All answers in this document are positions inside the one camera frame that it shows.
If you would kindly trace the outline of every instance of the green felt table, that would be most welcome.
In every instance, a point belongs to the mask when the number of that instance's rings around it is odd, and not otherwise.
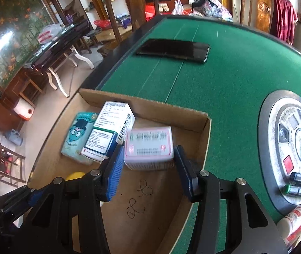
[[[105,81],[102,90],[166,102],[207,112],[212,129],[205,169],[218,178],[248,181],[274,221],[281,214],[267,194],[258,154],[258,116],[268,94],[278,89],[301,97],[301,55],[268,35],[231,23],[201,19],[164,19],[148,38],[208,43],[205,64],[131,53]],[[197,205],[173,253],[185,253]],[[224,247],[225,203],[221,205],[218,251]]]

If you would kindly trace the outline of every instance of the tile floor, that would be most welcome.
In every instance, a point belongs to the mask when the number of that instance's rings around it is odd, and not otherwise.
[[[97,52],[98,48],[91,48],[92,54],[89,52],[83,52],[83,55],[89,58],[95,67],[102,61],[102,56]],[[66,92],[69,92],[69,98],[65,97],[63,93],[47,84],[44,89],[45,94],[40,95],[36,101],[36,108],[33,116],[29,121],[26,121],[20,131],[23,137],[23,143],[21,146],[16,146],[15,151],[20,155],[24,155],[26,160],[23,164],[23,172],[25,180],[28,181],[31,169],[39,154],[39,151],[45,141],[48,133],[53,127],[58,116],[61,114],[64,107],[70,100],[82,82],[87,76],[95,69],[91,70],[88,64],[82,60],[73,57],[78,64],[78,67],[74,67],[71,61],[66,61],[63,66],[58,69],[57,74],[60,77],[63,88]],[[6,194],[15,187],[0,182],[0,196]]]

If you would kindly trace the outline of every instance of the chair backrest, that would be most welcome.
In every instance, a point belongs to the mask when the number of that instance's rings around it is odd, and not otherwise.
[[[257,18],[255,28],[264,32],[269,32],[271,12],[273,10],[272,0],[257,0],[256,4]],[[241,0],[240,23],[243,23],[245,13],[245,0]]]
[[[146,0],[129,0],[130,1],[130,16],[133,30],[138,29],[143,23],[146,22]],[[115,14],[113,11],[113,6],[111,4],[111,0],[105,0],[107,6],[107,12],[109,16],[109,20],[115,35],[115,38],[119,43],[122,42],[122,37],[119,32],[118,25],[116,23]],[[154,0],[155,7],[155,15],[159,15],[160,11],[158,8],[158,0]]]

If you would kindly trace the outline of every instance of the red cloth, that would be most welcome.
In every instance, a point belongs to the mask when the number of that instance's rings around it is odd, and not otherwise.
[[[270,34],[293,44],[297,14],[290,0],[274,0],[274,13]]]

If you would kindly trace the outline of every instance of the fabric pile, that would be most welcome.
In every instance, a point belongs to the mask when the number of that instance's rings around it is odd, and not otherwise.
[[[194,0],[190,15],[214,17],[233,22],[233,16],[218,0]]]

